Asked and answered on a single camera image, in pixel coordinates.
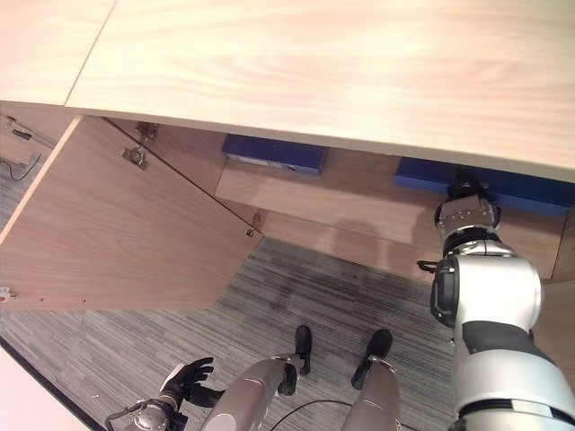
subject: open cabinet door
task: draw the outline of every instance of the open cabinet door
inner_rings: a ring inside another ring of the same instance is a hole
[[[103,119],[70,124],[0,235],[5,309],[199,309],[261,236]]]

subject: black cable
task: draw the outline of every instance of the black cable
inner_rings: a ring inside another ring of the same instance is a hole
[[[341,404],[341,405],[343,405],[343,406],[351,407],[351,404],[349,404],[348,402],[345,402],[345,401],[337,401],[337,400],[315,400],[315,401],[309,401],[309,402],[307,402],[306,404],[302,404],[302,405],[299,406],[298,408],[293,409],[293,410],[291,410],[289,413],[287,413],[286,416],[284,416],[282,419],[280,419],[278,422],[276,422],[276,425],[274,425],[274,426],[270,429],[270,431],[274,431],[274,429],[276,429],[276,428],[279,426],[279,424],[281,424],[284,420],[286,420],[287,418],[289,418],[291,415],[293,415],[293,414],[296,413],[297,411],[303,409],[304,407],[311,406],[312,404],[317,404],[317,403],[320,403],[320,402],[331,402],[331,403],[333,403],[333,404]]]
[[[14,177],[14,173],[12,170],[12,165],[7,162],[6,160],[0,160],[0,163],[5,164],[6,166],[8,166],[8,171],[10,172],[10,178],[12,178],[13,181],[22,181],[24,178],[26,178],[28,176],[28,174],[31,172],[32,169],[34,169],[34,167],[36,166],[36,164],[38,164],[38,162],[40,161],[40,158],[42,156],[42,153],[38,154],[38,157],[36,157],[36,160],[34,161],[34,163],[31,165],[30,168],[28,168],[28,171],[26,171],[20,178],[15,178]]]

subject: cabinet hinge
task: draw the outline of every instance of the cabinet hinge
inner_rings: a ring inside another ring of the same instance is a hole
[[[158,137],[158,129],[160,125],[157,123],[146,123],[145,121],[138,121],[136,124],[136,131],[139,136],[138,142],[140,145],[153,144]]]
[[[252,218],[252,226],[245,231],[245,234],[250,238],[256,233],[260,228],[261,216],[260,213],[255,213]]]
[[[137,141],[139,145],[132,148],[124,148],[121,154],[122,157],[131,161],[138,168],[144,171],[149,165],[148,161],[146,160],[146,149],[144,146],[154,143],[158,136],[159,128],[160,125],[157,123],[145,123],[144,121],[139,121],[136,124],[136,132],[139,136]]]

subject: metal joint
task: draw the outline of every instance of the metal joint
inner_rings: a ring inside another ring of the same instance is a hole
[[[144,147],[142,147],[142,145],[135,146],[133,148],[124,148],[121,156],[126,160],[134,163],[142,171],[145,171],[149,165],[148,161],[146,160],[146,150]]]
[[[158,123],[146,123],[145,121],[138,121],[136,124],[136,131],[139,135],[138,142],[141,145],[153,144],[158,137],[158,130],[160,125]]]
[[[448,253],[449,256],[459,255],[481,255],[481,256],[501,256],[513,257],[517,254],[508,245],[494,240],[469,241],[455,247]]]
[[[367,360],[374,364],[383,365],[385,368],[387,368],[389,371],[395,374],[395,367],[391,365],[389,362],[385,361],[383,358],[376,355],[369,355]]]
[[[451,234],[470,227],[496,232],[497,223],[494,206],[473,195],[441,204],[437,228],[441,241],[444,241]]]

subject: wooden countertop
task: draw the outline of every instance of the wooden countertop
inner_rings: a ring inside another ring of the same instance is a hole
[[[0,0],[0,101],[63,105],[114,0]]]
[[[575,181],[573,47],[571,0],[122,0],[66,106]]]

